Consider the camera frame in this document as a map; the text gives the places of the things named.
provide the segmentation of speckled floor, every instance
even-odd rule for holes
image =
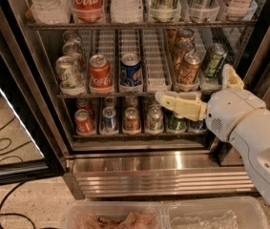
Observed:
[[[2,198],[14,187],[13,185],[0,186],[0,202]],[[261,205],[267,216],[270,227],[270,207],[259,196],[253,195]],[[186,200],[193,198],[209,198],[210,196],[173,196],[173,197],[151,197],[137,198],[139,201],[159,201],[161,204],[176,200]],[[103,199],[86,199],[85,201],[95,201]],[[134,200],[134,198],[124,198],[122,200]],[[70,193],[62,177],[31,181],[20,186],[12,193],[2,207],[1,213],[20,213],[33,221],[35,228],[60,228],[64,218],[68,215],[69,209],[82,200],[75,200]],[[31,223],[27,219],[20,217],[1,217],[1,224],[5,229],[31,229]]]

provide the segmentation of can lid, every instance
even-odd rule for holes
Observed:
[[[139,58],[135,53],[126,53],[122,55],[121,61],[126,66],[134,66],[139,62]]]
[[[138,110],[136,108],[128,108],[125,111],[125,116],[130,119],[136,119],[138,116]]]
[[[103,116],[104,117],[114,117],[116,116],[116,110],[114,107],[106,107],[104,110],[103,110]]]
[[[220,43],[214,43],[211,48],[212,52],[219,54],[219,55],[224,55],[227,53],[227,49],[224,45]]]
[[[67,69],[74,65],[74,60],[70,56],[61,56],[56,60],[56,68]]]
[[[163,118],[163,113],[160,108],[158,107],[153,107],[149,110],[149,114],[151,115],[152,118],[154,119],[162,119]]]
[[[182,37],[191,39],[194,36],[194,32],[191,29],[188,28],[180,28],[178,30],[178,34]]]
[[[178,46],[182,50],[186,51],[194,51],[195,50],[195,43],[189,40],[181,40],[178,42]]]
[[[89,112],[87,110],[78,110],[75,112],[75,119],[86,120],[89,118]]]
[[[93,67],[102,67],[106,65],[107,59],[102,54],[96,54],[90,58],[89,63]]]
[[[184,59],[193,65],[197,65],[201,63],[201,57],[198,53],[196,52],[188,52],[184,55]]]

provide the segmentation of plastic container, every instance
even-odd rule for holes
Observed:
[[[185,228],[198,220],[204,222],[204,227],[200,225],[195,228],[219,228],[219,226],[206,226],[212,219],[221,221],[220,228],[222,229],[269,229],[260,204],[252,197],[207,198],[174,202],[165,207],[165,215],[168,229],[181,228],[178,226]],[[231,215],[236,216],[232,221],[237,227],[228,224]]]
[[[176,83],[176,84],[181,91],[190,92],[190,91],[196,91],[198,89],[199,84],[200,84],[200,80],[197,77],[193,84],[179,84],[179,83]]]
[[[245,20],[249,21],[252,19],[255,14],[258,4],[255,0],[253,0],[250,4],[248,10],[240,10],[239,8],[229,8],[229,12],[227,12],[227,6],[223,3],[222,0],[217,0],[220,5],[220,10],[218,12],[218,20],[220,21],[238,21]],[[244,16],[235,16],[234,14],[245,14]]]
[[[174,10],[156,10],[148,8],[148,22],[178,22],[181,15],[181,4],[178,1]]]
[[[210,9],[193,9],[190,8],[186,2],[186,0],[181,0],[182,11],[181,17],[186,22],[196,22],[196,23],[203,23],[203,22],[210,22],[215,21],[218,16],[218,12],[220,6],[217,1],[214,2],[212,8]]]
[[[60,6],[53,10],[39,10],[34,4],[31,6],[31,13],[37,24],[59,24],[69,23],[71,20],[72,0],[61,1]]]
[[[164,210],[159,203],[156,202],[78,202],[67,213],[65,221],[61,229],[75,229],[81,225],[82,229],[90,229],[93,227],[85,227],[84,220],[88,214],[93,214],[96,218],[124,220],[131,213],[143,214],[147,217],[142,218],[147,223],[152,224],[149,229],[165,229]]]

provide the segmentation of food container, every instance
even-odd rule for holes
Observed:
[[[260,204],[252,197],[174,202],[166,206],[165,215],[168,229],[193,225],[196,226],[193,228],[269,229]]]
[[[93,216],[96,219],[125,220],[131,213],[143,215],[139,222],[148,225],[149,229],[165,229],[164,209],[156,202],[78,202],[67,213],[62,229],[98,228],[85,227],[85,219]]]

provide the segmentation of stainless steel panel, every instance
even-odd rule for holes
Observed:
[[[181,152],[77,158],[70,172],[85,198],[255,192],[244,168]]]

